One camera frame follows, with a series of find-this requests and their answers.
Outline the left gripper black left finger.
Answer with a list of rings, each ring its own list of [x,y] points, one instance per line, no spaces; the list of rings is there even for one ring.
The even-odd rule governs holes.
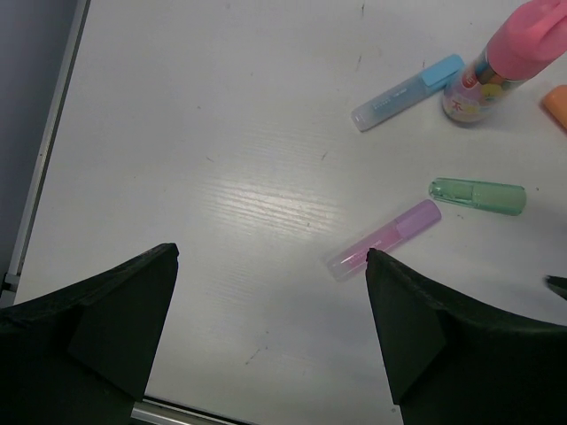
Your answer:
[[[3,424],[126,424],[144,397],[179,251],[160,244],[1,311]]]

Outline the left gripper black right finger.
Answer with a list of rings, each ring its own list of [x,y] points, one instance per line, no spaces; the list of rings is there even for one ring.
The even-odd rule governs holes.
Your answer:
[[[510,313],[370,250],[369,301],[406,424],[563,424],[566,328]]]

